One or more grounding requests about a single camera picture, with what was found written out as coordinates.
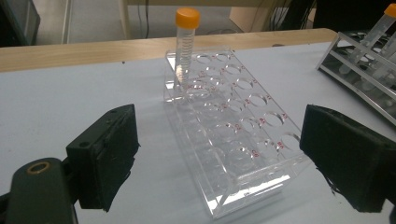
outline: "white tabletop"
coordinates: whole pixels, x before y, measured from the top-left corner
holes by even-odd
[[[396,141],[396,129],[351,91],[315,70],[329,43],[238,50],[235,55],[301,128],[307,104],[322,105]],[[64,159],[65,147],[108,110],[135,104],[141,148],[109,213],[81,210],[80,223],[212,223],[163,109],[165,59],[0,74],[0,194],[25,163]],[[311,164],[266,202],[218,223],[389,223],[332,195]]]

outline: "cable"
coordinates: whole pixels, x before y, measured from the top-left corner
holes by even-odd
[[[304,29],[306,20],[315,0],[292,0],[289,5],[288,13],[282,21],[279,30],[298,30]]]
[[[284,19],[284,16],[288,12],[288,8],[286,7],[287,2],[288,0],[283,0],[282,5],[274,9],[270,19],[270,31],[277,30],[279,24]]]
[[[140,4],[137,4],[137,16],[139,17],[140,38],[143,38],[143,25],[142,18],[140,16]]]
[[[316,0],[312,2],[311,7],[305,12],[305,15],[304,15],[304,22],[303,22],[303,24],[302,24],[301,29],[305,29],[305,28],[306,28],[306,25],[307,25],[307,23],[308,23],[309,14],[311,13],[312,8],[314,8],[315,3],[316,3]]]
[[[249,32],[251,32],[251,31],[253,30],[253,25],[254,25],[254,22],[257,20],[257,14],[258,14],[258,12],[259,12],[259,8],[262,6],[262,4],[264,3],[264,1],[265,1],[265,0],[262,0],[262,2],[261,2],[261,3],[259,4],[259,6],[257,7],[257,10],[256,10],[256,13],[254,14],[253,22],[251,23]]]
[[[147,22],[147,30],[146,30],[146,39],[149,38],[149,0],[146,0],[146,22]]]

